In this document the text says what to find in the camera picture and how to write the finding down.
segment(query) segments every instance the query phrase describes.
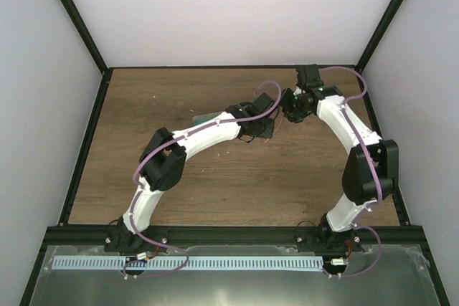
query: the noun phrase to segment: robotic arm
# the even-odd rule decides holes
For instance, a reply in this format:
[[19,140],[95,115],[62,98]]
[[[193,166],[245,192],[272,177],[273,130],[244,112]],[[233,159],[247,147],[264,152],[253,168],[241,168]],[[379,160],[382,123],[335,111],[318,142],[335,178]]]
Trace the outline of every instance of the robotic arm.
[[[335,86],[324,86],[317,65],[297,69],[298,82],[295,90],[285,89],[280,106],[283,115],[293,123],[300,123],[312,114],[317,115],[336,134],[348,153],[344,169],[342,186],[344,193],[338,203],[324,214],[318,226],[318,237],[325,247],[342,239],[342,234],[352,230],[353,224],[364,209],[377,202],[377,190],[370,173],[368,163],[359,141],[346,121],[343,112],[344,97]],[[188,128],[169,132],[161,128],[155,132],[150,143],[140,157],[152,153],[160,145],[170,140],[184,137],[154,155],[140,171],[140,183],[127,212],[124,213],[117,241],[121,246],[135,249],[138,241],[129,237],[135,236],[136,230],[143,231],[150,224],[151,215],[165,191],[173,188],[180,180],[185,162],[198,152],[221,143],[225,140],[250,137],[271,138],[274,119],[265,117],[247,122],[236,121],[263,114],[270,109],[274,100],[267,94],[261,94],[254,102],[240,103],[228,107],[216,118]],[[398,186],[398,147],[393,140],[382,140],[355,115],[348,105],[344,106],[351,122],[363,138],[364,145],[377,163],[376,171],[382,187],[382,198],[385,199]],[[210,123],[218,122],[205,130],[198,131]]]

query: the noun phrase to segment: black metal frame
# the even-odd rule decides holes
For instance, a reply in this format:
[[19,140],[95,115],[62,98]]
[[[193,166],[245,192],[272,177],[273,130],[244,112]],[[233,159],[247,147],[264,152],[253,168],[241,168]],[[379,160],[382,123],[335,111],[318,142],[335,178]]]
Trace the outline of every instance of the black metal frame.
[[[105,238],[108,232],[107,225],[71,225],[68,224],[70,212],[72,210],[75,195],[80,184],[81,175],[85,167],[87,155],[93,140],[95,129],[98,124],[98,118],[102,110],[103,102],[108,90],[108,85],[114,68],[108,68],[100,55],[85,23],[80,16],[73,0],[61,0],[62,5],[71,18],[75,28],[80,33],[88,51],[98,66],[102,79],[98,90],[97,97],[91,112],[90,120],[87,125],[85,136],[83,138],[77,163],[75,164],[74,173],[67,192],[65,204],[62,207],[59,226],[52,226],[47,229],[37,260],[33,267],[29,282],[24,291],[21,305],[28,305],[34,287],[37,283],[39,271],[41,269],[45,252],[48,246],[53,245],[105,245]],[[368,61],[373,55],[378,43],[381,41],[384,33],[393,20],[398,8],[403,0],[391,0],[384,15],[378,23],[366,49],[364,50],[357,66],[348,67],[362,73]],[[116,68],[140,68],[140,67],[116,67]],[[192,67],[148,67],[148,68],[295,68],[295,66],[192,66]],[[369,115],[370,123],[373,130],[381,135],[381,130],[374,113],[372,102],[367,95],[364,96],[364,103]],[[419,244],[425,258],[430,261],[430,276],[435,284],[435,289],[441,305],[449,305],[448,298],[445,294],[443,284],[439,277],[435,262],[430,252],[429,245],[421,226],[410,224],[407,210],[404,206],[402,195],[399,190],[393,194],[393,201],[397,210],[400,225],[403,226],[376,226],[374,227],[380,235],[384,244]],[[214,227],[214,226],[150,226],[148,233],[153,237],[160,239],[167,236],[168,243],[181,247],[203,245],[203,244],[267,244],[267,245],[291,245],[297,246],[300,251],[311,251],[311,246],[307,242],[297,242],[297,238],[308,237],[313,231],[312,227]],[[362,244],[375,244],[375,238],[369,232],[359,232],[359,238]],[[313,248],[316,254],[330,255],[330,252],[324,252],[316,247]]]

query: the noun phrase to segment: wooden tabletop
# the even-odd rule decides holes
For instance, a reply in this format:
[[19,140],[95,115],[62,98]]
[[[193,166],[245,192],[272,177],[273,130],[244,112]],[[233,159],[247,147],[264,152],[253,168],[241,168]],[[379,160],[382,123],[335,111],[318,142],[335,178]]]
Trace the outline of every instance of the wooden tabletop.
[[[323,72],[326,85],[345,96],[360,92],[349,72]],[[295,87],[294,69],[115,70],[83,171],[72,224],[106,224],[129,206],[131,178],[154,132],[193,126],[192,118],[253,100],[266,80]],[[266,92],[275,97],[274,87]],[[351,102],[369,125],[361,100]],[[343,191],[346,151],[314,115],[292,124],[279,116],[273,139],[232,140],[212,146],[186,163],[179,184],[161,198],[152,224],[296,225],[317,223]],[[388,198],[360,224],[398,225]]]

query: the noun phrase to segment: white wall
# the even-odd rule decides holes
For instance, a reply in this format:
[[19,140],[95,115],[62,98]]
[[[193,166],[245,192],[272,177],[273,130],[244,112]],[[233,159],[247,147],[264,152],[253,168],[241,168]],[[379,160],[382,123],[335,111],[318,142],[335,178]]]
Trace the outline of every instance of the white wall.
[[365,69],[400,187],[459,305],[459,0],[405,0]]
[[389,0],[74,0],[113,66],[356,64]]
[[0,0],[0,300],[57,224],[100,82],[59,0]]

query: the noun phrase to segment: wood grain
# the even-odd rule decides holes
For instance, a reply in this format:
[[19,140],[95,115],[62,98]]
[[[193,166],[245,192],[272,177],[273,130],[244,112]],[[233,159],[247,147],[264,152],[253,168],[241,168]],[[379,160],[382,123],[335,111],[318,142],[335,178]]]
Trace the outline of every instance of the wood grain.
[[[355,76],[322,73],[344,95],[359,93]],[[73,224],[105,224],[128,207],[138,158],[160,127],[193,126],[192,117],[252,100],[266,80],[294,87],[293,69],[115,70],[70,216]],[[275,96],[274,88],[267,89]],[[369,124],[361,100],[353,110]],[[341,196],[346,152],[328,126],[310,116],[282,121],[272,140],[232,140],[187,162],[180,183],[157,206],[152,224],[296,225],[317,222]],[[397,225],[387,199],[361,224]]]

